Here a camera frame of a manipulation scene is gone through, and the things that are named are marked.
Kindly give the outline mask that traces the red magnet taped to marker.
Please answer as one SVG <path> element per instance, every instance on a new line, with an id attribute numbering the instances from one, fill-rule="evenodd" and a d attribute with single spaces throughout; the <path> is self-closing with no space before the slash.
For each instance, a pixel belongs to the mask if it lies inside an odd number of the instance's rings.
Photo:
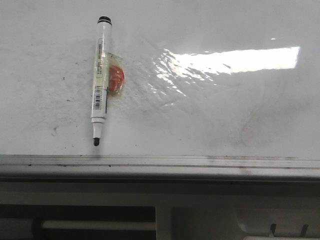
<path id="1" fill-rule="evenodd" d="M 113 53 L 108 53 L 109 74 L 107 96 L 115 97 L 122 93 L 125 82 L 123 59 Z"/>

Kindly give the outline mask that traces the aluminium whiteboard frame rail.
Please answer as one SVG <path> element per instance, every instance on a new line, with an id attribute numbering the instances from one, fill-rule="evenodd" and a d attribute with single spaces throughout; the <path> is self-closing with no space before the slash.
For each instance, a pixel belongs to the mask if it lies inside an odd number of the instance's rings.
<path id="1" fill-rule="evenodd" d="M 318 182 L 320 161 L 226 155 L 3 154 L 0 176 L 3 179 Z"/>

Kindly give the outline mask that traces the white cylindrical bar below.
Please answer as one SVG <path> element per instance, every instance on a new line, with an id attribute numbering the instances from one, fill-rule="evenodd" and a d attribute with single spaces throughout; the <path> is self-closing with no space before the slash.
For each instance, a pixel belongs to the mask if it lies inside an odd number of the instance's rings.
<path id="1" fill-rule="evenodd" d="M 155 222 L 134 221 L 76 221 L 76 220 L 44 220 L 43 229 L 61 230 L 106 230 L 106 231 L 155 231 Z"/>

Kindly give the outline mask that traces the white whiteboard marker pen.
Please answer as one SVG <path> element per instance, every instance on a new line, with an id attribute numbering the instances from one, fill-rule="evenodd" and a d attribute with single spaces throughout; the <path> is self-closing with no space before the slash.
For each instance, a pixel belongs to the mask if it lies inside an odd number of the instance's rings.
<path id="1" fill-rule="evenodd" d="M 99 146 L 107 115 L 112 21 L 107 16 L 97 20 L 97 37 L 93 65 L 91 123 L 93 145 Z"/>

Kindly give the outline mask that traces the white plastic panel below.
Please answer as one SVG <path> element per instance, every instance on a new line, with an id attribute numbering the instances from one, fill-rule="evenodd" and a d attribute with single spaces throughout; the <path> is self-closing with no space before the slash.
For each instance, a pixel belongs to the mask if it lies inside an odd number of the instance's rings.
<path id="1" fill-rule="evenodd" d="M 244 204 L 156 208 L 158 240 L 315 240 L 320 209 Z"/>

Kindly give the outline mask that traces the white whiteboard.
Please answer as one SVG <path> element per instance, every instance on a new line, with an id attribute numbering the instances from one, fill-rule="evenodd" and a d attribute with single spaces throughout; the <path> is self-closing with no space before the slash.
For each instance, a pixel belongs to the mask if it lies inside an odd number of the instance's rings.
<path id="1" fill-rule="evenodd" d="M 93 145 L 97 20 L 125 74 Z M 3 0 L 5 155 L 320 157 L 317 0 Z"/>

